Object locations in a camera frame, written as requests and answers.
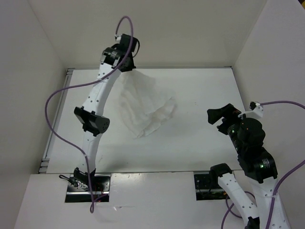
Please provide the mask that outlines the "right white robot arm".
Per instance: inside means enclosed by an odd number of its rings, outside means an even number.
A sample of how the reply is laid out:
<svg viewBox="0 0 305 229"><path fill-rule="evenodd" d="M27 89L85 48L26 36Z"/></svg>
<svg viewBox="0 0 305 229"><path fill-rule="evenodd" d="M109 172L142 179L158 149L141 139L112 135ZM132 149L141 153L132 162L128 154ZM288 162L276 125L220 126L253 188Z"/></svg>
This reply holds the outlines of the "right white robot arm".
<svg viewBox="0 0 305 229"><path fill-rule="evenodd" d="M274 193L278 182L275 160L263 147L265 131L259 122L263 107L258 102L251 102L250 110L242 113L232 104L227 104L207 110L207 115L208 123L212 125L222 121L217 129L230 137L255 200L247 196L226 163L210 168L211 186L225 191L239 211L246 229L288 229L290 225L281 198Z"/></svg>

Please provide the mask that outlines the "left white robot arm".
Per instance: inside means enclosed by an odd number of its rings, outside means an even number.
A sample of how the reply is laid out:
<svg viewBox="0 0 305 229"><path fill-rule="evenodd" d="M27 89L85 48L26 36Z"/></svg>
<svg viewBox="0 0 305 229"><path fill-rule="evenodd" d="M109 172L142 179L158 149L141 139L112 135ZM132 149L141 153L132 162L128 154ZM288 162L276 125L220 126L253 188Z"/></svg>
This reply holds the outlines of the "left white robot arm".
<svg viewBox="0 0 305 229"><path fill-rule="evenodd" d="M106 48L96 82L88 97L80 107L74 108L74 114L80 121L84 131L82 152L85 159L74 169L73 179L83 190L91 190L95 186L96 155L102 134L110 125L109 118L103 116L106 100L121 73L135 69L133 52L135 48L113 45Z"/></svg>

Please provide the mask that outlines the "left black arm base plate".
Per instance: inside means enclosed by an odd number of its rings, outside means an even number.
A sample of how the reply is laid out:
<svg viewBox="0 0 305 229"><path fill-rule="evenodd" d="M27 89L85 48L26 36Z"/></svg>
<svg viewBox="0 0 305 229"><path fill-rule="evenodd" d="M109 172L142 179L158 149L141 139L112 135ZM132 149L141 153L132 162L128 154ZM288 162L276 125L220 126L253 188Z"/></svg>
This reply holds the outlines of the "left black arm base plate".
<svg viewBox="0 0 305 229"><path fill-rule="evenodd" d="M68 177L59 175L61 179L68 181L65 203L89 203L92 201L88 185L77 181L73 174ZM110 198L110 174L96 174L92 185L93 199L96 202L109 202Z"/></svg>

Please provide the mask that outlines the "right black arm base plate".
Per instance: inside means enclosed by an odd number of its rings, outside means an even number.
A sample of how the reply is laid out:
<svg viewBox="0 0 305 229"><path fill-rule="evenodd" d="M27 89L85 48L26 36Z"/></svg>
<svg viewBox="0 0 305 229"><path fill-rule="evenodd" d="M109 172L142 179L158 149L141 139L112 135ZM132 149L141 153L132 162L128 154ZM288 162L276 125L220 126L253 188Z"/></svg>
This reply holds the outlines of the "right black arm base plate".
<svg viewBox="0 0 305 229"><path fill-rule="evenodd" d="M222 200L228 196L219 185L212 182L209 172L194 173L193 177L197 201Z"/></svg>

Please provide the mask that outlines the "white pleated skirt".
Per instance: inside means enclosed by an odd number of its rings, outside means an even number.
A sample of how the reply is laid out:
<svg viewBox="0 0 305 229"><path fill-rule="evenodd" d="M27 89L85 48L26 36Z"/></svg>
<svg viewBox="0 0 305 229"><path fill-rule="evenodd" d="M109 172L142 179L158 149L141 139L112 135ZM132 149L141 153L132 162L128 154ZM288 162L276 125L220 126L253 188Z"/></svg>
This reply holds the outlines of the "white pleated skirt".
<svg viewBox="0 0 305 229"><path fill-rule="evenodd" d="M133 138L152 134L172 118L176 99L154 78L133 70L121 75L121 83L119 112Z"/></svg>

